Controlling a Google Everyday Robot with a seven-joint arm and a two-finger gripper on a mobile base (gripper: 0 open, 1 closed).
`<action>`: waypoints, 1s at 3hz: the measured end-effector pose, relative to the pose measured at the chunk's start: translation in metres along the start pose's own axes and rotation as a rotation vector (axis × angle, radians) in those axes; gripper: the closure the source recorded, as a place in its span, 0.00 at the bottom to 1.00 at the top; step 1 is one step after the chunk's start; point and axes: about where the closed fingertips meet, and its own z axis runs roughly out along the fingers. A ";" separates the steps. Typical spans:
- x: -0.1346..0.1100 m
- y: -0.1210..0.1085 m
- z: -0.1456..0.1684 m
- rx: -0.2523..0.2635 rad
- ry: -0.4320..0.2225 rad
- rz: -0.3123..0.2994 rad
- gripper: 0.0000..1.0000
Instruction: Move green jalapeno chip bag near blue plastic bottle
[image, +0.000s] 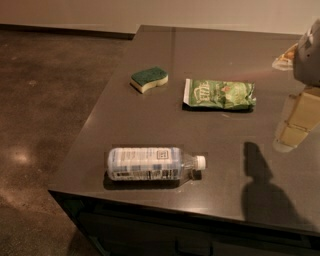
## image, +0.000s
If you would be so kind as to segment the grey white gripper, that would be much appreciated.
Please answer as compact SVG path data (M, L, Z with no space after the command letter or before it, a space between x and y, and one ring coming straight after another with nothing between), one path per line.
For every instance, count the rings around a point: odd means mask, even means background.
M278 56L272 67L293 70L294 78L308 85L298 95L288 96L275 132L273 147L287 153L320 124L320 20L312 24L298 44Z

